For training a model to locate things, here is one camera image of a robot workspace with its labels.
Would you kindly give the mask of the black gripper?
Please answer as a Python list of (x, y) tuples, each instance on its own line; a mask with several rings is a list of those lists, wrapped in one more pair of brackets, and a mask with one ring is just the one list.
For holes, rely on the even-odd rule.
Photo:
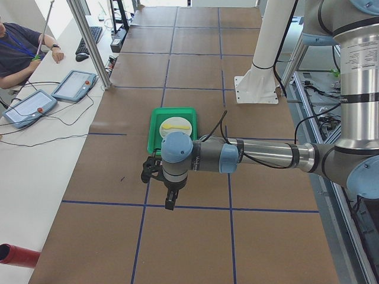
[(165, 209), (173, 210), (173, 207), (176, 204), (177, 197), (179, 195), (180, 183), (164, 181), (164, 185), (167, 188), (167, 196), (165, 199)]

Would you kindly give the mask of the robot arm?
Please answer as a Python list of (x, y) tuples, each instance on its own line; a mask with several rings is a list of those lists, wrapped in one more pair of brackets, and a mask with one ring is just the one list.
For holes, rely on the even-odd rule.
[(236, 138), (191, 140), (181, 132), (162, 141), (160, 173), (166, 209), (175, 206), (189, 170), (232, 173), (239, 163), (299, 168), (378, 198), (378, 2), (308, 1), (304, 30), (331, 36), (341, 48), (341, 136), (335, 144), (284, 144)]

